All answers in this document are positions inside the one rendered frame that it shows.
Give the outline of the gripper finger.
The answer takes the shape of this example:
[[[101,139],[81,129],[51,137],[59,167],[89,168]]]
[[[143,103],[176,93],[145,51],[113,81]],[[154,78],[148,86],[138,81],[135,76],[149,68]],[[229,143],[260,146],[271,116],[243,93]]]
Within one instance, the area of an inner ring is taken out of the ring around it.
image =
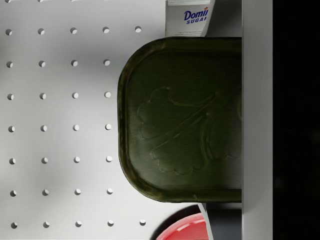
[[[198,203],[209,240],[242,240],[242,203]]]
[[[206,37],[242,36],[242,0],[215,0]]]

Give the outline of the flat-sided can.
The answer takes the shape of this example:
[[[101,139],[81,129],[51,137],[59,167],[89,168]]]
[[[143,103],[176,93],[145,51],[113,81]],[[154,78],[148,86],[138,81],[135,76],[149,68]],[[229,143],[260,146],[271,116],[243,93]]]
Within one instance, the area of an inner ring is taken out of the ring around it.
[[[167,203],[242,200],[242,39],[166,37],[140,47],[117,90],[122,171]]]

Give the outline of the red plate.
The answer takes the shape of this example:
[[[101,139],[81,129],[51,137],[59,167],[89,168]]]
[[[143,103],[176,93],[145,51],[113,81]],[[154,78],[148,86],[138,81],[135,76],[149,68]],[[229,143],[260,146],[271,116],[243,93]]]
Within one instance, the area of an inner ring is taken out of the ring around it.
[[[199,206],[194,204],[171,214],[154,230],[150,240],[209,240]]]

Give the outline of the white and yellow box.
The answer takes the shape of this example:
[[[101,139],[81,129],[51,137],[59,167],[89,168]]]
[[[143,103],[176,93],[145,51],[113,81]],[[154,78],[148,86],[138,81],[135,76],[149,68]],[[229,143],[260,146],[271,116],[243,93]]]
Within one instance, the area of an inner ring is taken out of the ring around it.
[[[166,0],[166,37],[204,37],[216,0]]]

